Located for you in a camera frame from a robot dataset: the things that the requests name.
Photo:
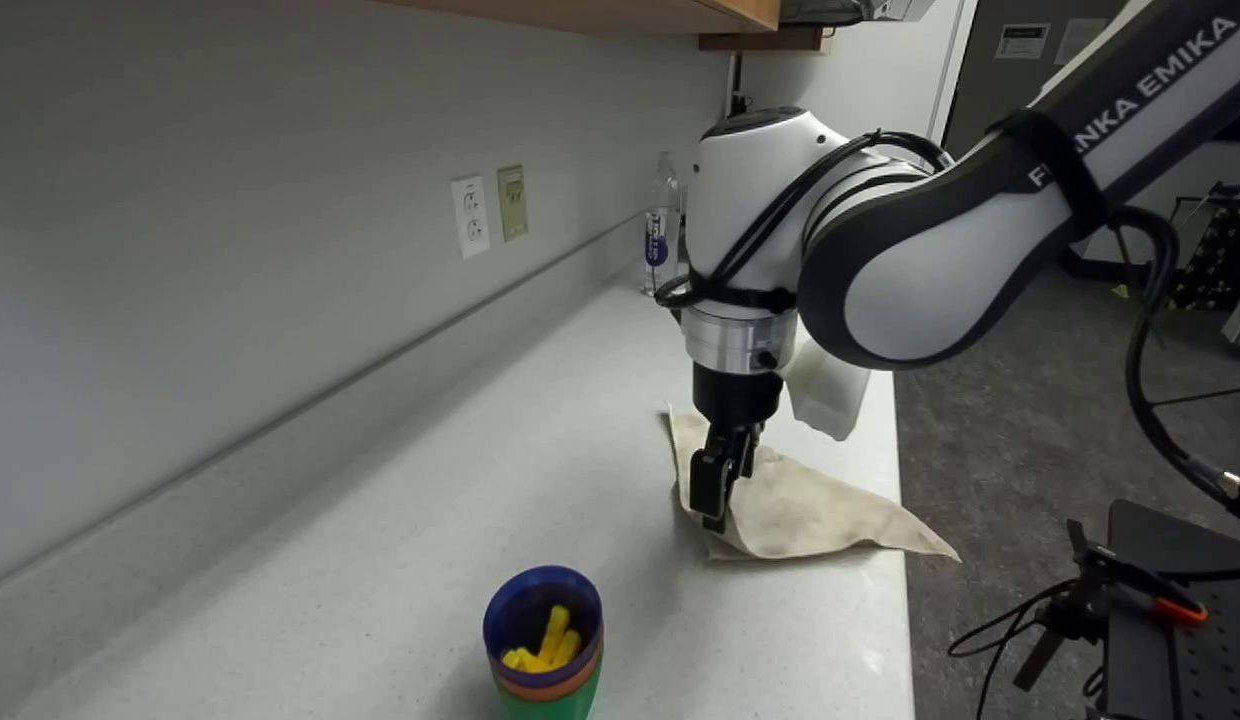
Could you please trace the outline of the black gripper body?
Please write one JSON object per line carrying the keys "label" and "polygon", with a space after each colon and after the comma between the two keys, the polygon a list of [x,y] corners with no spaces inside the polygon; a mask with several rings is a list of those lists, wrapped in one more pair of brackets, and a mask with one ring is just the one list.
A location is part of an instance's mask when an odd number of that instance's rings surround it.
{"label": "black gripper body", "polygon": [[707,439],[716,455],[733,455],[733,428],[765,423],[775,414],[786,380],[775,372],[765,375],[733,375],[714,369],[691,369],[691,404],[707,421]]}

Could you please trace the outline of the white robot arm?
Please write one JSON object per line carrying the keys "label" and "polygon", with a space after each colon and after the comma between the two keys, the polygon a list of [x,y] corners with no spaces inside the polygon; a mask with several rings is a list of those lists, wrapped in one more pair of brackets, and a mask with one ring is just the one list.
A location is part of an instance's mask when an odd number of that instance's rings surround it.
{"label": "white robot arm", "polygon": [[974,347],[1072,240],[1136,226],[1148,290],[1178,226],[1136,193],[1240,117],[1240,0],[1128,0],[1025,107],[949,156],[846,135],[806,107],[714,123],[691,156],[686,272],[659,289],[707,439],[688,506],[720,528],[800,334],[855,369]]}

